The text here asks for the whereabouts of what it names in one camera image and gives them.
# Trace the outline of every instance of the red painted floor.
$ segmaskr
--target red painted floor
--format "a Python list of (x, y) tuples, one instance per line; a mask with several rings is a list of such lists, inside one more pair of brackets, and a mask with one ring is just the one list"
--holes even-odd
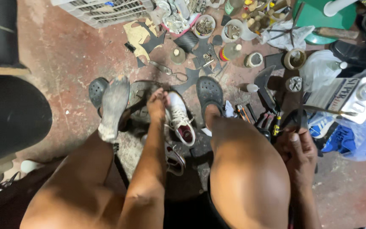
[[(213, 14), (219, 24), (222, 11)], [(221, 27), (214, 34), (220, 34)], [(17, 153), (17, 161), (34, 159), (50, 161), (66, 155), (83, 143), (99, 124), (99, 117), (89, 101), (87, 88), (97, 77), (111, 79), (119, 74), (135, 80), (158, 80), (173, 85), (179, 82), (160, 74), (153, 66), (138, 69), (135, 56), (126, 52), (127, 42), (122, 24), (94, 29), (64, 10), (52, 7), (50, 1), (18, 1), (18, 31), (20, 59), (32, 74), (23, 78), (34, 84), (48, 99), (53, 112), (53, 125), (48, 136), (40, 143)], [(238, 91), (242, 83), (253, 82), (263, 65), (249, 69), (243, 66), (245, 54), (259, 51), (262, 55), (278, 53), (269, 45), (256, 41), (244, 42), (243, 55), (229, 63), (216, 80), (221, 84), (225, 99), (233, 105), (250, 102), (257, 115), (264, 111), (256, 94)], [(175, 66), (169, 52), (175, 47), (170, 35), (163, 48), (151, 52), (150, 57), (172, 68), (184, 71), (194, 68), (192, 61)], [(308, 46), (309, 50), (323, 46)], [(195, 86), (183, 98), (188, 109), (202, 123)], [(141, 146), (138, 139), (120, 134), (120, 154), (127, 173), (132, 174), (139, 159)], [(319, 173), (314, 185), (318, 210), (324, 228), (355, 228), (366, 226), (366, 162), (351, 162), (335, 153), (319, 159)]]

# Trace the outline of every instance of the black leather shoe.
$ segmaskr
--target black leather shoe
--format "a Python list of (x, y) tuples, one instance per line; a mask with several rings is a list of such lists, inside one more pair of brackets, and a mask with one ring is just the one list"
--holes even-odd
[(329, 49), (338, 59), (349, 64), (366, 68), (366, 47), (360, 47), (343, 41), (335, 41)]

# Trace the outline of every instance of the white crate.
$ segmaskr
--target white crate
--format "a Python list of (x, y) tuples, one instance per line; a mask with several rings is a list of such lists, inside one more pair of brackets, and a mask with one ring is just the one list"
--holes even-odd
[(151, 0), (50, 0), (94, 28), (148, 17), (153, 10)]

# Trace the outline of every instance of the nail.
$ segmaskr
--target nail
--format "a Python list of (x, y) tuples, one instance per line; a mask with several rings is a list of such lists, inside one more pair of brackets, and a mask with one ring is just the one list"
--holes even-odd
[(291, 141), (297, 141), (299, 140), (299, 135), (296, 133), (292, 133), (292, 136), (290, 137)]

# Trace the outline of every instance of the blue sneaker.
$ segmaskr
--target blue sneaker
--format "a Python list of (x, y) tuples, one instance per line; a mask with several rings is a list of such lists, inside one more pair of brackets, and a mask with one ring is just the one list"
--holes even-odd
[(342, 154), (356, 149), (354, 133), (351, 128), (339, 125), (328, 139), (322, 152), (338, 151)]
[(308, 120), (310, 135), (313, 138), (324, 137), (333, 123), (333, 116), (324, 116), (321, 112), (316, 113)]

